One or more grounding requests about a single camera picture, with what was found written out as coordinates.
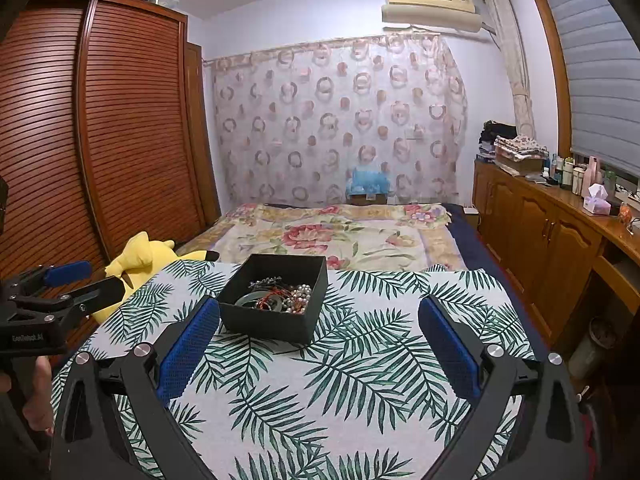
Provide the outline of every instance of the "blue gripper pad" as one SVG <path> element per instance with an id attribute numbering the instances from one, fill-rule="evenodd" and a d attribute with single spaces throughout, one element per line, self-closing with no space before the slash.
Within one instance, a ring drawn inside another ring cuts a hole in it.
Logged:
<path id="1" fill-rule="evenodd" d="M 91 264 L 82 260 L 49 269 L 44 275 L 46 286 L 62 286 L 91 277 Z"/>
<path id="2" fill-rule="evenodd" d="M 218 302 L 205 301 L 162 361 L 156 394 L 165 406 L 184 393 L 219 323 Z"/>
<path id="3" fill-rule="evenodd" d="M 418 323 L 454 393 L 466 400 L 479 399 L 478 364 L 431 298 L 420 302 Z"/>

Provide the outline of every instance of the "floral bedspread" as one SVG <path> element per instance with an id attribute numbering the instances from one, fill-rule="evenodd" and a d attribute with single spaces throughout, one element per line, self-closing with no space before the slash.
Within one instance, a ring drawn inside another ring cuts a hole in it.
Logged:
<path id="1" fill-rule="evenodd" d="M 331 205 L 280 209 L 244 204 L 178 251 L 216 250 L 243 263 L 252 253 L 322 254 L 333 270 L 466 270 L 441 204 Z"/>

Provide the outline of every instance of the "wooden countertop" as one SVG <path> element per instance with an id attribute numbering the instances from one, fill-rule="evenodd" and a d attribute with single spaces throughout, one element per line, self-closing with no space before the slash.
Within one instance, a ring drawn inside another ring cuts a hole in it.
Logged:
<path id="1" fill-rule="evenodd" d="M 503 175 L 518 181 L 519 184 L 535 189 L 554 202 L 558 207 L 583 220 L 612 243 L 616 244 L 627 256 L 640 266 L 640 235 L 629 234 L 617 216 L 592 215 L 582 207 L 584 199 L 581 196 L 574 195 L 569 190 L 561 189 L 559 186 L 548 187 L 542 184 L 534 184 L 525 180 L 522 176 L 511 176 L 495 165 L 494 168 Z"/>

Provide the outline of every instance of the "leaf print tablecloth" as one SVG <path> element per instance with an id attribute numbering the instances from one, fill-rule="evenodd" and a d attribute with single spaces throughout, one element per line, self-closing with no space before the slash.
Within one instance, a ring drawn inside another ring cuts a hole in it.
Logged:
<path id="1" fill-rule="evenodd" d="M 133 294 L 82 346 L 96 358 L 153 342 L 215 295 L 237 266 L 178 260 Z M 436 295 L 483 342 L 533 356 L 501 285 L 482 270 L 329 271 L 309 346 L 259 340 L 221 327 L 190 384 L 169 409 L 219 479 L 420 479 L 468 410 L 417 323 Z M 68 366 L 54 380 L 57 408 Z M 477 475 L 493 470 L 519 407 L 511 399 Z M 124 426 L 145 469 L 159 474 L 127 399 Z"/>

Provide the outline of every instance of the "air conditioner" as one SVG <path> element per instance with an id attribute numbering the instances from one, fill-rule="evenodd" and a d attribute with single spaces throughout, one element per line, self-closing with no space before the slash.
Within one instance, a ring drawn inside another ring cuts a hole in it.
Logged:
<path id="1" fill-rule="evenodd" d="M 482 16 L 472 0 L 386 0 L 382 21 L 478 32 Z"/>

